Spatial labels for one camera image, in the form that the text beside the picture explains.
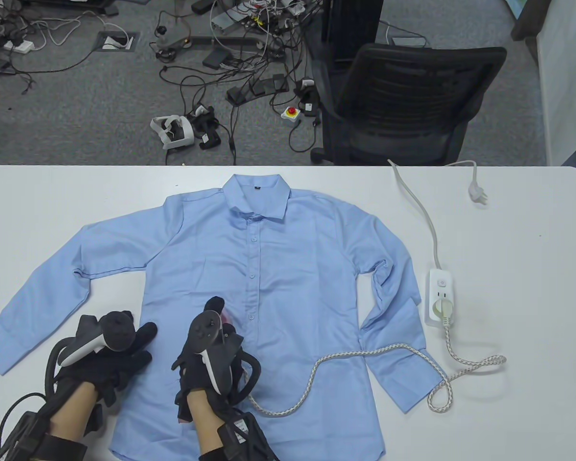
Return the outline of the person's right hand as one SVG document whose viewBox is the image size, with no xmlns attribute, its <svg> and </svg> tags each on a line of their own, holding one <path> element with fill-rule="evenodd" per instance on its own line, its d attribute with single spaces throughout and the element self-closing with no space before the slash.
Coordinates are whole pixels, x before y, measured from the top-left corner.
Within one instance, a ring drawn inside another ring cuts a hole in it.
<svg viewBox="0 0 576 461">
<path fill-rule="evenodd" d="M 187 402 L 196 390 L 210 392 L 224 405 L 236 406 L 246 398 L 240 390 L 243 378 L 242 342 L 235 327 L 224 320 L 225 300 L 210 298 L 189 327 L 188 336 L 171 369 L 179 370 L 180 390 L 175 397 L 178 420 L 193 422 L 193 411 Z"/>
</svg>

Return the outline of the person's left hand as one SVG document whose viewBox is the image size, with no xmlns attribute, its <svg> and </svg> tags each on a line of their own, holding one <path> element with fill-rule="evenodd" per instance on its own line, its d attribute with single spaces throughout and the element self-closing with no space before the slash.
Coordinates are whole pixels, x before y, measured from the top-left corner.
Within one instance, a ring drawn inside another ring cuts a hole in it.
<svg viewBox="0 0 576 461">
<path fill-rule="evenodd" d="M 82 315 L 75 336 L 58 342 L 53 377 L 62 393 L 74 384 L 93 384 L 98 396 L 88 418 L 84 435 L 97 432 L 102 424 L 102 406 L 111 407 L 132 377 L 152 361 L 147 346 L 156 338 L 158 327 L 148 321 L 135 328 L 129 310 L 114 310 L 101 318 Z"/>
</svg>

